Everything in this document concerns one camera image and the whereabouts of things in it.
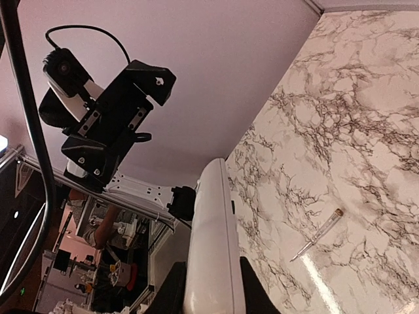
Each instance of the transparent screwdriver handle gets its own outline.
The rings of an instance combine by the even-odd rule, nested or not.
[[[343,216],[343,211],[337,209],[326,222],[319,228],[316,234],[312,237],[312,243],[316,243],[318,239],[323,237]]]

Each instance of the person's arm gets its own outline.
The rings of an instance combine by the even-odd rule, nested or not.
[[[114,232],[113,223],[118,218],[120,209],[114,205],[109,205],[105,218],[94,232],[95,249],[102,250]]]

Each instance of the marble pattern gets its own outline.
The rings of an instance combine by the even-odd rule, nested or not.
[[[419,12],[323,15],[227,167],[282,314],[419,313]]]

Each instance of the white marble surface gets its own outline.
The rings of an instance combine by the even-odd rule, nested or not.
[[[283,314],[419,313],[419,12],[324,15],[227,165]]]

